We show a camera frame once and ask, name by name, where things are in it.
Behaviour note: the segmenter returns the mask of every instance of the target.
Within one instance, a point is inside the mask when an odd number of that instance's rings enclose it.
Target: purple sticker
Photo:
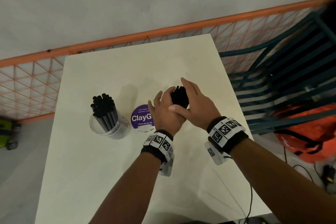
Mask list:
[[[152,115],[149,112],[148,105],[138,106],[131,115],[131,124],[133,128],[137,129],[140,126],[151,125],[154,126]]]

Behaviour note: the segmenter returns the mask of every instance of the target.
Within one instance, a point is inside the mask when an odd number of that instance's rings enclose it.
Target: orange metal frame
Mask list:
[[[139,41],[139,40],[144,40],[146,38],[150,39],[150,38],[154,38],[158,36],[176,34],[176,33],[181,33],[181,32],[189,31],[189,30],[196,30],[200,28],[222,25],[222,24],[231,23],[231,22],[237,22],[237,21],[250,20],[250,19],[264,17],[264,16],[270,16],[273,14],[284,14],[290,11],[298,11],[298,10],[302,10],[305,8],[313,8],[313,7],[318,7],[321,5],[326,5],[330,3],[331,1],[334,1],[334,0],[309,0],[309,1],[299,2],[299,3],[289,4],[289,5],[282,5],[282,6],[276,6],[273,8],[257,10],[257,11],[248,12],[248,13],[242,13],[242,14],[226,16],[226,17],[221,17],[221,18],[216,18],[216,19],[211,19],[211,20],[193,22],[193,23],[183,24],[179,26],[146,31],[142,33],[113,37],[113,38],[92,41],[92,42],[83,43],[83,44],[75,44],[75,45],[68,46],[68,47],[52,49],[52,50],[47,50],[43,52],[36,52],[36,53],[24,55],[24,56],[0,60],[0,68],[33,62],[33,61],[42,60],[42,59],[54,58],[54,57],[63,56],[63,55],[78,54],[81,51],[85,51],[89,49],[102,48],[106,46]],[[35,120],[42,120],[45,118],[52,117],[53,115],[54,114],[47,114],[43,116],[29,118],[26,120],[21,120],[21,122],[25,123],[25,122],[35,121]]]

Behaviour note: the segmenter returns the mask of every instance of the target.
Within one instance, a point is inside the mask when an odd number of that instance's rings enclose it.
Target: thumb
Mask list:
[[[191,113],[189,110],[183,108],[182,106],[180,105],[171,105],[169,108],[168,108],[170,111],[172,112],[176,112],[178,113],[179,115],[182,115],[184,118],[186,118],[187,120],[190,118],[191,116]]]

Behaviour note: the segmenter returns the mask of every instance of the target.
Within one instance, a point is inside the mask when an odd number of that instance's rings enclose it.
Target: clear plastic jar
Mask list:
[[[108,132],[105,132],[105,130],[101,127],[99,122],[95,119],[93,114],[90,116],[89,120],[89,126],[93,132],[95,132],[98,135],[101,136],[108,136],[113,139],[122,139],[124,138],[128,132],[131,130],[129,121],[122,116],[118,110],[118,121],[116,125]]]

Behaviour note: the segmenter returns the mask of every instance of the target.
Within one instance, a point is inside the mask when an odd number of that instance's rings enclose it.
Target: orange bag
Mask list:
[[[329,104],[288,118],[336,109],[336,104]],[[336,115],[295,125],[275,131],[276,137],[285,148],[303,161],[314,163],[336,154]]]

